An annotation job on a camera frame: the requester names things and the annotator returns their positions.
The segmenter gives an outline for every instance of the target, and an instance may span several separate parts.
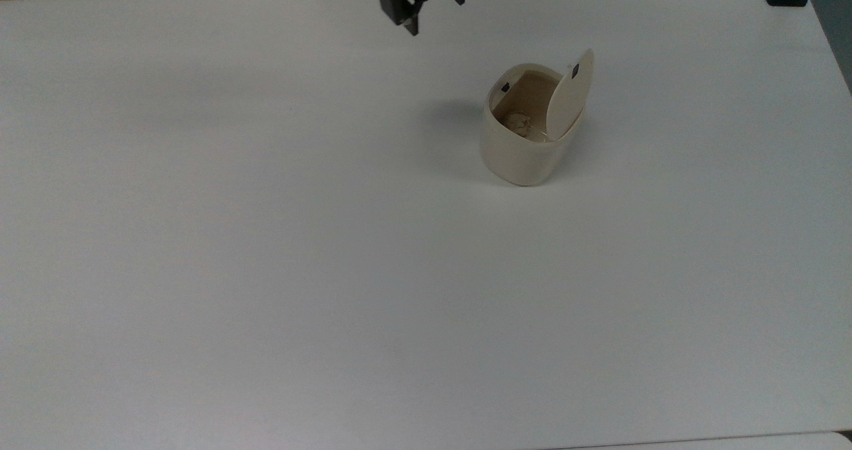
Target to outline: open lid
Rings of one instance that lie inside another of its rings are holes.
[[[547,107],[547,138],[558,140],[577,120],[591,88],[594,53],[588,49],[556,86]]]

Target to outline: table surface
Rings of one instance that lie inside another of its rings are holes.
[[[679,441],[607,447],[609,450],[852,450],[852,443],[836,433],[775,435],[775,437]]]
[[[852,427],[852,98],[763,0],[0,2],[0,446]],[[596,52],[544,186],[493,80]]]

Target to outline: white table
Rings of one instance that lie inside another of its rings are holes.
[[[0,3],[0,447],[852,427],[852,99],[763,0]],[[597,56],[544,186],[493,80]]]

